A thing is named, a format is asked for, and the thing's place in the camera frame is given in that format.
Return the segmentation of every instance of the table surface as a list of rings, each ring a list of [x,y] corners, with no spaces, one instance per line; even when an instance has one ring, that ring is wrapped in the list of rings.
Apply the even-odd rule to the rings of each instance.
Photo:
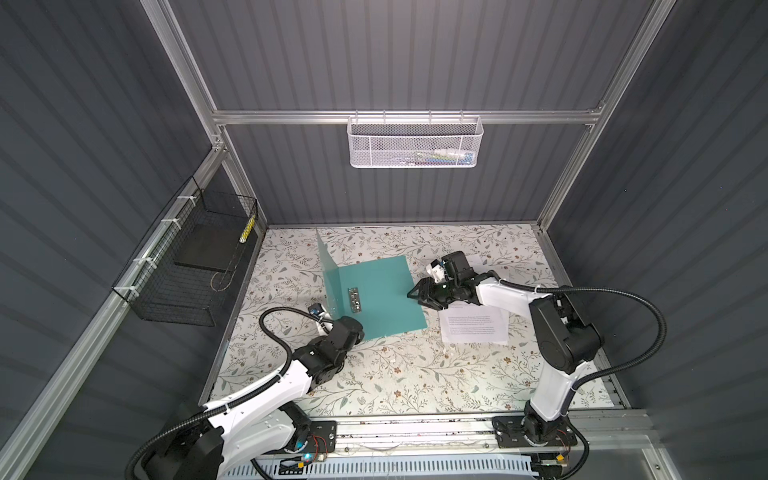
[[[480,254],[502,278],[555,286],[530,225],[360,227],[268,230],[234,327],[212,399],[229,395],[273,371],[285,352],[257,325],[272,306],[304,310],[324,301],[316,232],[340,266],[404,255],[414,280],[435,258],[462,250]],[[443,344],[437,312],[424,309],[428,328],[366,340],[342,372],[297,403],[310,416],[521,410],[544,360],[533,325],[510,315],[507,346]],[[279,312],[266,320],[293,348],[317,336],[309,319]],[[595,371],[590,365],[588,372]],[[574,408],[613,406],[602,380],[582,386]]]

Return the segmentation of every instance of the red wire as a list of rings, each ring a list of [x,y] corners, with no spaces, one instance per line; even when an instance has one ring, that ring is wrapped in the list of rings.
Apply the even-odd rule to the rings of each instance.
[[[562,430],[558,430],[558,432],[562,433],[562,434],[563,434],[563,436],[564,436],[566,439],[568,438],[568,434],[567,434],[567,433],[563,432]],[[562,442],[562,444],[563,444],[563,447],[565,447],[565,442],[563,442],[563,439],[560,439],[560,442]],[[568,447],[565,447],[565,448],[567,448],[567,449],[568,449],[568,451],[566,452],[566,455],[567,455],[568,453],[571,453],[571,444],[570,444],[570,443],[568,444]]]
[[[328,453],[328,442],[326,442],[326,440],[323,437],[319,437],[319,438],[320,438],[320,440],[323,440],[323,444],[325,444],[325,446],[326,446],[326,453]]]
[[[314,462],[317,458],[317,452],[320,451],[320,444],[317,442],[317,437],[312,435],[312,438],[315,439],[315,456],[312,457],[312,461]]]

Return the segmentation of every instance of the white wire basket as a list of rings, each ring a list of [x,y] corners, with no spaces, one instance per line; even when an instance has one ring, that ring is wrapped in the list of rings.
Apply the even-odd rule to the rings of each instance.
[[[483,129],[480,117],[434,122],[350,117],[346,132],[355,168],[471,168]]]

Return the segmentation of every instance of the aluminum rail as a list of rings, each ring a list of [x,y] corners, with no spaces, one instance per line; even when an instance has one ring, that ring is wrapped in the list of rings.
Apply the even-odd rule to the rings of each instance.
[[[245,111],[215,110],[214,122],[218,125],[310,125],[346,124],[352,118],[361,122],[398,123],[461,123],[482,119],[483,124],[579,124],[593,125],[598,122],[601,112],[594,110],[552,110],[552,111]]]

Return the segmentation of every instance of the dark gray wall panel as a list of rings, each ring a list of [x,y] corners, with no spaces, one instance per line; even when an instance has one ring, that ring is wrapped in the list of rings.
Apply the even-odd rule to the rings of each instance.
[[[210,144],[136,2],[0,2],[0,78],[4,443]]]
[[[584,131],[489,125],[474,168],[349,165],[342,125],[230,125],[272,224],[535,220]]]
[[[597,106],[648,0],[173,0],[219,109]]]
[[[219,167],[216,173],[208,182],[206,189],[217,192],[225,192],[227,194],[234,194],[235,189],[230,182],[230,178],[227,176],[227,172],[224,171],[224,167]]]
[[[27,475],[122,478],[131,454],[197,401],[225,325],[124,320]]]
[[[668,315],[662,350],[619,377],[686,478],[764,476],[766,25],[766,2],[678,2],[550,229],[574,283]],[[614,363],[655,336],[631,302],[588,310]]]

